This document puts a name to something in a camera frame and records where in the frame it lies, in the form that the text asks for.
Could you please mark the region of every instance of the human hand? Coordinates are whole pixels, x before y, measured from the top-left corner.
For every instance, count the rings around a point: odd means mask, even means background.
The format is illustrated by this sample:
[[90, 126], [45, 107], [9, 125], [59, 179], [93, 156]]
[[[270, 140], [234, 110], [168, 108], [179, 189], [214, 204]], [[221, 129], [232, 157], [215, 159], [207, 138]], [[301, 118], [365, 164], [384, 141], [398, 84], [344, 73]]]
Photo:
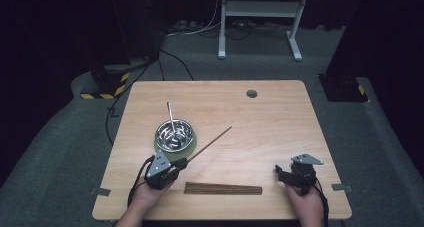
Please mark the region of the human hand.
[[[321, 188], [319, 182], [316, 183], [316, 187]], [[321, 227], [323, 206], [319, 192], [311, 186], [308, 193], [301, 196], [291, 185], [286, 184], [286, 189], [300, 225], [302, 227]]]
[[137, 188], [134, 192], [132, 202], [129, 207], [137, 209], [140, 214], [144, 215], [159, 202], [160, 198], [171, 188], [174, 182], [167, 185], [162, 190], [156, 190], [150, 188], [147, 183], [144, 182], [144, 177], [138, 180]]
[[137, 188], [135, 189], [131, 204], [128, 209], [122, 215], [121, 219], [116, 224], [119, 226], [141, 226], [144, 215], [151, 210], [159, 202], [160, 198], [171, 188], [174, 182], [167, 185], [162, 190], [155, 190], [150, 188], [145, 182], [144, 177], [140, 177], [137, 182]]

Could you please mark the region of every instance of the white metal frame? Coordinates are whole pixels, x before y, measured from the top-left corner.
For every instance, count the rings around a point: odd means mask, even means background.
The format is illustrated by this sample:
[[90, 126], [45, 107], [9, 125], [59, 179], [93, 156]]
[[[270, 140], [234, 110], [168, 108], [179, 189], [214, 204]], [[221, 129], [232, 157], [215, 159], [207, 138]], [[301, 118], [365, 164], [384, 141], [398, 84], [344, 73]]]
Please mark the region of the white metal frame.
[[302, 60], [295, 36], [306, 0], [300, 2], [263, 2], [222, 0], [221, 30], [219, 34], [218, 58], [225, 59], [225, 18], [227, 16], [288, 17], [294, 18], [291, 30], [286, 32], [287, 39], [296, 61]]

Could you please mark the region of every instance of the dark background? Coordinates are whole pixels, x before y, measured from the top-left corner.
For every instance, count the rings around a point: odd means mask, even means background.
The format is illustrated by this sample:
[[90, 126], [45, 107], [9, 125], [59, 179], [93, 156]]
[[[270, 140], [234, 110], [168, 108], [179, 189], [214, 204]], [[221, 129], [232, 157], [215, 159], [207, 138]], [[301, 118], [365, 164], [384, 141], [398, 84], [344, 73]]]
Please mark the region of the dark background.
[[[132, 60], [122, 15], [117, 15], [113, 1], [0, 0], [1, 184], [43, 125], [73, 98], [70, 84], [76, 76]], [[392, 128], [422, 174], [424, 26], [419, 10], [423, 4], [358, 1], [307, 0], [300, 26], [324, 25], [331, 30], [348, 25], [328, 72], [371, 80]], [[208, 23], [215, 7], [215, 0], [160, 2], [168, 24], [181, 19]], [[219, 18], [220, 2], [213, 22]]]

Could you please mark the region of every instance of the chopstick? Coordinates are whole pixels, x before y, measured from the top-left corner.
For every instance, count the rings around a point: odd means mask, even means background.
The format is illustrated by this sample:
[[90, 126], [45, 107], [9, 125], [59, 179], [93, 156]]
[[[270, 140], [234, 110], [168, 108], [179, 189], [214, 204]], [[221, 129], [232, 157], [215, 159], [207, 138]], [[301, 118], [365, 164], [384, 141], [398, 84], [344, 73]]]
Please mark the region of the chopstick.
[[232, 128], [232, 126], [228, 127], [228, 129], [226, 129], [224, 132], [222, 132], [220, 135], [218, 135], [209, 144], [207, 144], [205, 147], [203, 147], [199, 152], [197, 152], [195, 155], [193, 155], [192, 157], [190, 157], [190, 159], [188, 159], [188, 162], [190, 162], [194, 158], [196, 158], [196, 156], [198, 156], [200, 153], [202, 153], [206, 148], [208, 148], [211, 144], [213, 144], [217, 139], [221, 138], [221, 136], [223, 136], [225, 133], [227, 133], [227, 131], [229, 131], [231, 128]]
[[184, 194], [261, 195], [261, 186], [186, 182]]

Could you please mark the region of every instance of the cable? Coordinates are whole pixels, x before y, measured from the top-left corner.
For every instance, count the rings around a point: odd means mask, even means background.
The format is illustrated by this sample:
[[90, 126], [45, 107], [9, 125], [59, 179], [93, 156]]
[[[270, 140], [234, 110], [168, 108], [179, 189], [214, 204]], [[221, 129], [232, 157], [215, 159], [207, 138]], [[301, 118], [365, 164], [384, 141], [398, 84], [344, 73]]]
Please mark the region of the cable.
[[226, 36], [227, 38], [229, 38], [229, 39], [232, 39], [232, 40], [244, 40], [244, 39], [246, 39], [247, 37], [249, 37], [251, 34], [252, 34], [252, 28], [249, 28], [249, 32], [247, 33], [247, 35], [246, 35], [246, 36], [244, 36], [244, 37], [242, 37], [242, 38], [234, 38], [234, 37], [231, 37], [230, 35], [228, 35], [227, 33], [225, 33], [225, 36]]
[[[287, 26], [287, 27], [285, 27], [284, 29], [282, 29], [282, 30], [277, 30], [278, 28], [280, 28], [280, 27], [283, 27], [283, 26], [281, 26], [281, 25], [274, 25], [274, 26], [269, 26], [269, 25], [258, 25], [258, 26], [255, 26], [255, 27], [252, 27], [253, 29], [256, 29], [256, 30], [254, 30], [253, 32], [254, 33], [266, 33], [266, 34], [268, 34], [268, 33], [278, 33], [278, 32], [284, 32], [284, 31], [286, 31], [288, 28], [290, 28], [290, 26]], [[258, 28], [273, 28], [273, 29], [271, 29], [271, 30], [258, 30]]]
[[162, 81], [165, 81], [165, 76], [163, 75], [162, 63], [160, 62], [159, 58], [158, 58], [158, 63], [159, 63], [160, 71], [162, 72]]
[[144, 74], [144, 72], [146, 72], [146, 70], [149, 68], [149, 66], [152, 64], [149, 63], [148, 65], [144, 66], [144, 70], [137, 76], [137, 78], [124, 90], [122, 91], [122, 93], [115, 99], [115, 102], [113, 102], [112, 106], [110, 108], [108, 108], [108, 113], [106, 116], [106, 121], [105, 121], [105, 128], [106, 128], [106, 135], [107, 138], [109, 140], [109, 143], [113, 146], [113, 141], [112, 138], [110, 137], [110, 133], [109, 133], [109, 116], [111, 114], [113, 114], [113, 112], [115, 111], [115, 105], [116, 103], [121, 99], [121, 97], [124, 95], [125, 92], [127, 92], [128, 89], [130, 89], [132, 87], [132, 85]]
[[182, 61], [182, 60], [181, 60], [180, 58], [178, 58], [177, 56], [175, 56], [175, 55], [173, 55], [173, 54], [170, 54], [170, 53], [168, 53], [168, 52], [166, 52], [166, 51], [164, 51], [164, 50], [162, 50], [162, 49], [159, 49], [159, 51], [160, 51], [160, 52], [163, 52], [163, 53], [165, 53], [165, 54], [167, 54], [167, 55], [169, 55], [169, 56], [172, 56], [172, 57], [174, 57], [175, 59], [177, 59], [178, 61], [180, 61], [180, 62], [184, 65], [185, 69], [187, 70], [187, 73], [190, 75], [191, 80], [193, 80], [193, 81], [194, 81], [193, 75], [191, 75], [191, 72], [190, 72], [190, 70], [188, 69], [187, 65], [184, 63], [184, 61]]
[[175, 36], [175, 35], [189, 35], [189, 34], [197, 34], [197, 33], [203, 32], [203, 31], [205, 31], [205, 30], [208, 30], [209, 26], [212, 24], [213, 20], [215, 19], [217, 9], [218, 9], [218, 0], [215, 0], [215, 9], [214, 9], [214, 12], [213, 12], [212, 19], [211, 19], [211, 21], [209, 22], [209, 24], [208, 24], [205, 28], [200, 29], [200, 30], [197, 30], [197, 31], [193, 31], [193, 32], [184, 32], [184, 33], [167, 34], [167, 35], [165, 35], [164, 37]]
[[154, 155], [150, 156], [150, 158], [148, 158], [148, 159], [146, 159], [146, 161], [144, 161], [143, 165], [141, 166], [140, 170], [138, 171], [137, 178], [135, 179], [134, 184], [133, 184], [133, 187], [131, 188], [130, 193], [128, 194], [127, 207], [130, 206], [130, 204], [131, 204], [132, 197], [134, 196], [135, 190], [140, 185], [146, 183], [146, 182], [142, 182], [141, 184], [137, 185], [138, 180], [140, 179], [141, 173], [143, 173], [144, 167], [146, 167], [147, 163], [153, 162], [154, 159], [155, 159], [155, 156]]
[[214, 29], [215, 27], [217, 27], [218, 25], [220, 25], [221, 24], [221, 22], [219, 22], [219, 23], [217, 23], [216, 25], [214, 25], [214, 26], [211, 26], [211, 27], [209, 27], [207, 30], [205, 30], [205, 31], [203, 31], [203, 32], [206, 32], [206, 31], [208, 31], [208, 30], [213, 30], [214, 32], [218, 32], [218, 34], [217, 35], [214, 35], [214, 36], [206, 36], [206, 35], [203, 35], [203, 34], [201, 34], [201, 33], [197, 33], [198, 35], [200, 35], [200, 36], [202, 36], [202, 37], [205, 37], [205, 38], [215, 38], [215, 37], [218, 37], [219, 36], [219, 32], [220, 32], [220, 29]]
[[320, 188], [318, 189], [318, 187], [316, 187], [315, 184], [313, 184], [311, 186], [314, 187], [314, 189], [316, 189], [319, 193], [319, 197], [321, 198], [321, 201], [322, 201], [322, 207], [324, 209], [324, 226], [328, 227], [328, 212], [329, 212], [328, 201], [327, 201], [327, 198], [324, 195], [324, 192], [322, 191], [321, 182], [319, 182], [319, 180], [317, 178], [316, 178], [316, 180], [318, 181]]

